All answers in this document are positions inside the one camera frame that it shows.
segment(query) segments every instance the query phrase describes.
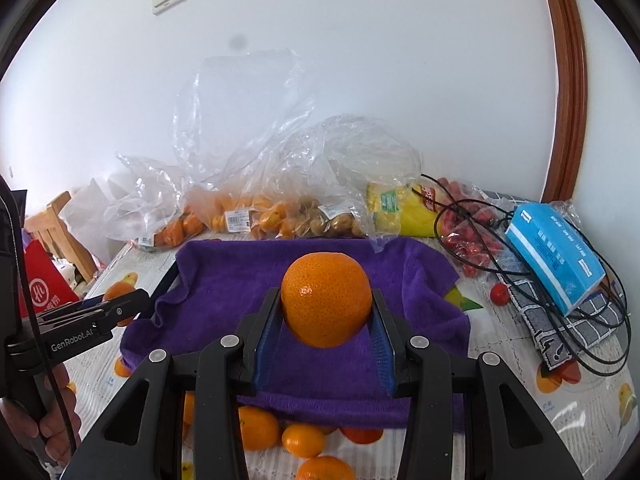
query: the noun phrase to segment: finger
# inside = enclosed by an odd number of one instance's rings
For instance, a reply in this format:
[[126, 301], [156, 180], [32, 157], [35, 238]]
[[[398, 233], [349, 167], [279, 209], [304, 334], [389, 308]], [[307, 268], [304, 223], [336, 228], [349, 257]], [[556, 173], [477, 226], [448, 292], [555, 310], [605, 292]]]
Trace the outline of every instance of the finger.
[[[56, 378], [56, 383], [59, 388], [65, 388], [69, 384], [69, 373], [62, 363], [53, 367], [53, 376]], [[51, 381], [49, 381], [48, 376], [44, 377], [44, 387], [47, 390], [51, 389]]]
[[[71, 415], [76, 408], [76, 394], [69, 388], [62, 388], [60, 395], [62, 395], [62, 400], [65, 403], [67, 412]], [[49, 407], [49, 413], [40, 421], [40, 432], [42, 436], [49, 438], [64, 429], [65, 421], [62, 419], [62, 412], [60, 412], [60, 407], [54, 399]]]
[[[76, 446], [80, 446], [80, 437], [76, 435]], [[60, 465], [67, 465], [71, 460], [71, 450], [67, 449], [57, 462]]]
[[22, 435], [30, 438], [38, 436], [38, 425], [24, 410], [9, 399], [0, 399], [0, 413], [4, 416], [9, 430], [17, 438]]
[[[75, 413], [71, 416], [71, 425], [74, 428], [74, 439], [76, 440], [77, 445], [80, 442], [78, 431], [80, 429], [81, 422], [80, 417]], [[70, 454], [69, 439], [66, 436], [66, 431], [62, 431], [47, 440], [47, 444], [44, 449], [53, 460], [56, 460], [57, 462], [68, 462], [68, 459], [65, 461], [65, 455]]]

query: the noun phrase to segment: white plastic bag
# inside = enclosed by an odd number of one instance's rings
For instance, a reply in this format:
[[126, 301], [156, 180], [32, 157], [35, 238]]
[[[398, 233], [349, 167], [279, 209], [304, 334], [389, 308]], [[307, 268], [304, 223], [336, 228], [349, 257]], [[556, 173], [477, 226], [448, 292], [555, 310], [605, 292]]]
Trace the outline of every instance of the white plastic bag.
[[272, 135], [298, 129], [314, 101], [308, 73], [290, 50], [206, 59], [178, 95], [178, 164], [194, 183], [218, 188], [222, 173], [242, 174]]
[[325, 156], [338, 179], [350, 186], [373, 182], [401, 187], [420, 176], [422, 158], [408, 142], [393, 136], [381, 120], [340, 115], [315, 128], [326, 131]]
[[105, 265], [124, 245], [108, 237], [103, 216], [110, 204], [111, 198], [91, 179], [60, 211], [60, 219], [71, 235]]
[[177, 166], [144, 156], [117, 155], [136, 179], [134, 190], [104, 211], [108, 237], [136, 240], [153, 237], [181, 215], [186, 180]]

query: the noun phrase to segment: gray checkered cloth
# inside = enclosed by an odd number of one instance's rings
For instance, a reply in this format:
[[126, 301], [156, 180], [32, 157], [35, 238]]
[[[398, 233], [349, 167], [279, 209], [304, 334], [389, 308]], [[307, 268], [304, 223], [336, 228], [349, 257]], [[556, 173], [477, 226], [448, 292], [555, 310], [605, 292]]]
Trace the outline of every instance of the gray checkered cloth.
[[[507, 201], [510, 205], [513, 205], [513, 208], [516, 208], [520, 204], [530, 202], [517, 196], [493, 191], [483, 191], [478, 188], [475, 189], [485, 200], [489, 202], [501, 201], [502, 204], [504, 204], [503, 201]], [[570, 203], [553, 203], [551, 205], [557, 209], [560, 214], [569, 217], [569, 220], [574, 224], [579, 222]], [[520, 270], [522, 272], [526, 271], [524, 266], [520, 264], [510, 264], [509, 269]], [[579, 348], [570, 335], [564, 334], [564, 339], [575, 353], [579, 353], [581, 348], [589, 349], [597, 345], [617, 330], [597, 323], [594, 320], [572, 319], [571, 315], [569, 317], [560, 317], [553, 313], [547, 314], [543, 307], [528, 300], [517, 288], [506, 283], [502, 276], [498, 275], [498, 279], [507, 285], [511, 301], [513, 301], [513, 304], [520, 312], [527, 327], [529, 327], [536, 348], [538, 348], [542, 354], [542, 358], [550, 370], [571, 360], [572, 355], [556, 333], [556, 329], [549, 320], [549, 316], [554, 316], [554, 321], [556, 325], [560, 327], [561, 332], [570, 330], [572, 335], [580, 342]], [[522, 277], [519, 280], [514, 279], [513, 282], [530, 297], [536, 300], [540, 298], [537, 286], [529, 278]], [[618, 294], [619, 298], [622, 299], [622, 294], [616, 291], [615, 283], [612, 282], [611, 288]], [[608, 299], [601, 290], [597, 290], [581, 304], [580, 309], [589, 316], [596, 315], [596, 319], [604, 322], [606, 325], [617, 325], [622, 321], [623, 315], [619, 307], [612, 304]]]

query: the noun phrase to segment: cherry tomato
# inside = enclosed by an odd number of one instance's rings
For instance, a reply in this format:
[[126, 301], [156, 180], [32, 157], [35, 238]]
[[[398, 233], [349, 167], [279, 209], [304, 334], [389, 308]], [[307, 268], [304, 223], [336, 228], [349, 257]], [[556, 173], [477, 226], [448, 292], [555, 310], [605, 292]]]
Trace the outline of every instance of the cherry tomato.
[[509, 289], [504, 283], [496, 283], [492, 286], [489, 297], [498, 306], [506, 305], [510, 300]]
[[464, 264], [462, 265], [462, 272], [468, 278], [475, 278], [480, 273], [480, 270], [470, 265]]
[[355, 430], [340, 428], [340, 432], [356, 444], [371, 444], [382, 437], [383, 430]]

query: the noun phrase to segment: small potato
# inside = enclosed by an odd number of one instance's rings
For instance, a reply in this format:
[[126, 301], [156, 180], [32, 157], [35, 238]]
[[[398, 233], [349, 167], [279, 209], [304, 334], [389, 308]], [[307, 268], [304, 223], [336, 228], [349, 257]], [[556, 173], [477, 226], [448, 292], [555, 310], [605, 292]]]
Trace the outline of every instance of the small potato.
[[333, 218], [329, 222], [329, 232], [332, 232], [336, 235], [343, 235], [348, 231], [351, 231], [351, 226], [353, 225], [353, 216], [351, 213], [343, 213]]
[[295, 226], [293, 228], [293, 232], [296, 235], [296, 237], [303, 238], [309, 232], [310, 223], [311, 223], [311, 220], [304, 215], [297, 217]]
[[351, 225], [351, 234], [356, 238], [363, 238], [365, 236], [364, 231], [361, 229], [356, 219], [353, 219], [353, 224]]
[[307, 209], [305, 211], [305, 216], [309, 218], [309, 220], [313, 220], [314, 218], [322, 218], [324, 219], [324, 214], [317, 207], [312, 209]]
[[314, 236], [322, 236], [326, 228], [326, 221], [322, 217], [313, 218], [309, 222], [309, 230]]
[[320, 205], [317, 198], [313, 198], [309, 195], [303, 195], [300, 197], [300, 212], [305, 212], [309, 209], [317, 209]]

